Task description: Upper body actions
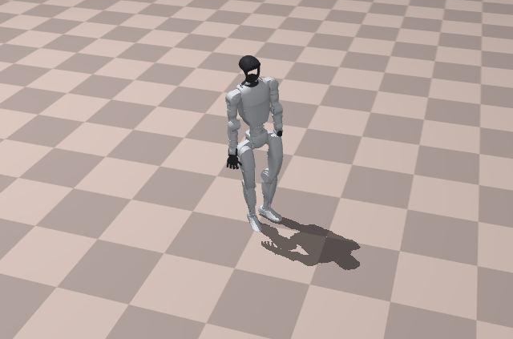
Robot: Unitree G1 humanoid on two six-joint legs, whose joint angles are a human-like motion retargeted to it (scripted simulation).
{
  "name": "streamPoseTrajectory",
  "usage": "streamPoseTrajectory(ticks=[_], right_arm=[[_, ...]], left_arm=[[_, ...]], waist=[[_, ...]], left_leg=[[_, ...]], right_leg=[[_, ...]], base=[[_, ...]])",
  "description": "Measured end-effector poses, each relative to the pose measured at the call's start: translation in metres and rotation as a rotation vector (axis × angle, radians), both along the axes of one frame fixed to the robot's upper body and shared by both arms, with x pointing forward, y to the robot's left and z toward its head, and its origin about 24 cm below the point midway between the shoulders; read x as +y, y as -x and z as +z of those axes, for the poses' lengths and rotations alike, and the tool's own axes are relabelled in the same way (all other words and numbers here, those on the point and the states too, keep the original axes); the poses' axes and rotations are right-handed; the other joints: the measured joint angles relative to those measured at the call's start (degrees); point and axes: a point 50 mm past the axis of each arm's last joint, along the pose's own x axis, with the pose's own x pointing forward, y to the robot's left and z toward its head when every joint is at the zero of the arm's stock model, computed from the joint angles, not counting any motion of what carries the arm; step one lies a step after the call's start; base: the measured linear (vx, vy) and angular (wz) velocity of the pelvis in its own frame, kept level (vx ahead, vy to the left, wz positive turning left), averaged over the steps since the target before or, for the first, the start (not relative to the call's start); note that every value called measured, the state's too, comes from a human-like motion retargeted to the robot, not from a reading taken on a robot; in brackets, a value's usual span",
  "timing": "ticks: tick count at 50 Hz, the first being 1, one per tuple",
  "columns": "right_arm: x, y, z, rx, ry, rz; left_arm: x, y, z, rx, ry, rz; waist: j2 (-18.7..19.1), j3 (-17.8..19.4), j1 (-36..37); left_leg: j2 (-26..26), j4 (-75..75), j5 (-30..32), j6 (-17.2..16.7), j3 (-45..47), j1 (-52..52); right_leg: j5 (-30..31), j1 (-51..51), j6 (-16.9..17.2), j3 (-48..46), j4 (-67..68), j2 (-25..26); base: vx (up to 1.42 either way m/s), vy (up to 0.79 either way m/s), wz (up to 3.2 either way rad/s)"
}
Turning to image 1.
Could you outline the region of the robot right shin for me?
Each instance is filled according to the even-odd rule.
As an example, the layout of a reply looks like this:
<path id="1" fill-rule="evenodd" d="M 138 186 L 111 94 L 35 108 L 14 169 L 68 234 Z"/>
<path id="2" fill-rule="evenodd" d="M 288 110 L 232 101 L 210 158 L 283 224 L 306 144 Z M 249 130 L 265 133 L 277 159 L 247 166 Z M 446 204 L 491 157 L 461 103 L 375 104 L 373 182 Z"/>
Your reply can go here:
<path id="1" fill-rule="evenodd" d="M 244 180 L 242 180 L 242 185 L 243 185 L 244 198 L 248 205 L 249 215 L 251 218 L 252 218 L 252 214 L 256 217 L 256 209 L 255 209 L 255 206 L 257 203 L 256 191 L 254 190 L 254 188 L 249 188 L 248 190 L 246 190 L 246 188 L 244 186 Z"/>

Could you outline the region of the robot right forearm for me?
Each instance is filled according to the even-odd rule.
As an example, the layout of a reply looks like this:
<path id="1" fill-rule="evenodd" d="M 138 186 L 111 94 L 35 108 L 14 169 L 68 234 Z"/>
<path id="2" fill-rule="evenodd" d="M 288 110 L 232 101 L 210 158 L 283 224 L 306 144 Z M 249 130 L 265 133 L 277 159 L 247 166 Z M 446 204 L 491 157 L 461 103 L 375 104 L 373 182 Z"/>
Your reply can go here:
<path id="1" fill-rule="evenodd" d="M 228 141 L 229 141 L 229 155 L 235 155 L 236 154 L 236 148 L 237 148 L 237 145 L 238 145 L 238 131 L 235 130 L 233 131 L 232 130 L 232 124 L 230 122 L 228 122 Z"/>

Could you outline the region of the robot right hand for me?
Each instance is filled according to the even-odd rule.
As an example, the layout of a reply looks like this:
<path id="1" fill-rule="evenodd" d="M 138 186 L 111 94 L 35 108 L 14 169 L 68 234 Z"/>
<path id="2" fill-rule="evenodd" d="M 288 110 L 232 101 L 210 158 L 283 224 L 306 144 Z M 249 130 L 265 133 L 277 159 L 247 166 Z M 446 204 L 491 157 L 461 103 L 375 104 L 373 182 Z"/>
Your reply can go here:
<path id="1" fill-rule="evenodd" d="M 242 166 L 241 162 L 237 158 L 237 149 L 236 149 L 236 154 L 235 155 L 229 155 L 229 149 L 228 149 L 228 156 L 229 157 L 228 157 L 228 160 L 227 160 L 227 167 L 228 167 L 229 164 L 230 164 L 230 168 L 233 168 L 233 169 L 235 169 L 235 168 L 238 169 L 239 168 L 237 166 L 237 164 Z"/>

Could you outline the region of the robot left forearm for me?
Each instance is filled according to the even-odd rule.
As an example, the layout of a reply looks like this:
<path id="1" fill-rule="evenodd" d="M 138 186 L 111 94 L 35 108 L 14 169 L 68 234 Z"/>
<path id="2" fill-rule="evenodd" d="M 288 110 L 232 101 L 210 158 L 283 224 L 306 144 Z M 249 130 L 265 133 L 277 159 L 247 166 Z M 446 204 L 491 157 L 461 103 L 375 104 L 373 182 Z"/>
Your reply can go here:
<path id="1" fill-rule="evenodd" d="M 277 135 L 277 132 L 278 131 L 282 131 L 283 132 L 283 123 L 282 123 L 282 113 L 279 113 L 277 115 L 272 115 L 273 116 L 273 131 L 275 132 L 275 134 Z"/>

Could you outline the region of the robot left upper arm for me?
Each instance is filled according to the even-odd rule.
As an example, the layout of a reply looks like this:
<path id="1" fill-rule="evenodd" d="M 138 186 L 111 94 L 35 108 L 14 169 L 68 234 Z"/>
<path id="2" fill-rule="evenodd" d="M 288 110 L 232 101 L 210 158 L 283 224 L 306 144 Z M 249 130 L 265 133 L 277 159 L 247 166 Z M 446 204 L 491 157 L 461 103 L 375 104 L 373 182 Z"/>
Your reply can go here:
<path id="1" fill-rule="evenodd" d="M 279 92 L 278 92 L 278 81 L 276 81 L 272 77 L 266 77 L 264 78 L 267 83 L 269 84 L 269 92 L 270 92 L 270 112 L 273 115 L 277 115 L 283 111 L 282 106 L 278 103 L 279 99 Z"/>

